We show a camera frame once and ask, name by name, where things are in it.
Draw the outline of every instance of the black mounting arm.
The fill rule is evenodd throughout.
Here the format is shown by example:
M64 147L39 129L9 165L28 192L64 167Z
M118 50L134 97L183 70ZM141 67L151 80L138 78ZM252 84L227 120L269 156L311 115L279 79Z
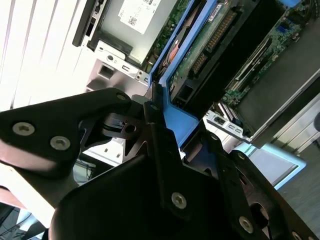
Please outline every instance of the black mounting arm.
M317 239L214 134L200 128L183 163L162 101L154 83L144 104L107 88L0 113L0 161L43 179L68 176L91 146L125 139L124 163L60 202L49 239Z

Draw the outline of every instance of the green circuit board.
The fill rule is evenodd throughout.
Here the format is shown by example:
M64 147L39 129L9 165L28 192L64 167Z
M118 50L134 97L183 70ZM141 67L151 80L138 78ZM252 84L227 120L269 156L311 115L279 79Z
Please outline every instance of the green circuit board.
M207 57L203 54L204 50L212 51L215 44L219 42L223 32L232 22L236 14L231 10L232 1L227 4L218 4L211 18L203 26L198 37L190 47L189 51L181 61L174 75L169 80L170 90L172 90L178 81L188 76L190 70L197 73Z
M234 78L227 87L226 93L222 98L222 101L230 107L236 106L241 99L248 93L250 88L268 71L270 66L277 61L277 58L294 42L299 40L299 33L302 30L300 24L294 24L290 20L286 18L291 12L296 11L295 9L287 9L284 13L283 17L275 24L275 26L271 29L269 34L262 41L261 45L257 48L257 50L251 55L252 57L257 53L260 47L268 40L272 39L271 45L265 51L265 53L261 56L266 57L267 60L262 67L262 69L255 75L254 79L250 82L245 89L239 91L237 89L237 84L239 82Z
M151 54L155 57L159 57L163 49L165 48L169 38L171 37L173 31L178 25L180 19L185 13L191 0L178 0L175 6L173 7L170 16L167 19L166 24L163 29L160 31L159 36L155 40L154 44L151 47Z

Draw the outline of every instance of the silver metal frame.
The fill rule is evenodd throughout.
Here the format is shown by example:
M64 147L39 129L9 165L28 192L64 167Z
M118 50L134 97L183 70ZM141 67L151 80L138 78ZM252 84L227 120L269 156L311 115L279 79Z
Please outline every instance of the silver metal frame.
M92 39L100 18L102 17L103 9L105 8L108 0L105 0L103 4L100 5L100 11L96 13L93 11L91 14L91 18L95 18L95 23L93 25L92 31L90 36L85 35L81 46L83 48L87 48L88 42ZM115 68L116 70L126 74L127 76L131 77L132 79L137 80L141 84L147 86L149 81L149 74L146 72L140 70L139 68L133 66L132 64L125 61L126 56L123 52L115 49L114 47L110 46L109 44L99 40L98 44L94 50L94 53L97 57L97 59L104 62L106 65Z

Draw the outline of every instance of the white label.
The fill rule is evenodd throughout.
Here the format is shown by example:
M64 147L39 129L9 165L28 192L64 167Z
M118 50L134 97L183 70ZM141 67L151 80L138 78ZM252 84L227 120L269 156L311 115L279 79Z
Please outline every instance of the white label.
M120 21L145 34L161 0L124 0L118 16Z
M211 13L211 16L209 17L208 22L211 23L215 19L216 15L218 14L218 12L221 9L222 5L223 4L218 4L216 6L215 10L213 10L213 12Z

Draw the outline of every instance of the server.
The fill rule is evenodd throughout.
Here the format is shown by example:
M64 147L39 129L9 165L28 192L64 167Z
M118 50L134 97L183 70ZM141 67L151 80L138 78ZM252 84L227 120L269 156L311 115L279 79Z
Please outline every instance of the server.
M91 78L104 87L133 96L151 82L167 82L169 105L198 120L210 111L218 116L210 124L262 146L315 97L310 91L320 91L318 0L219 0L204 17L207 5L89 0L73 44L95 52L100 62ZM295 110L284 114L290 106Z

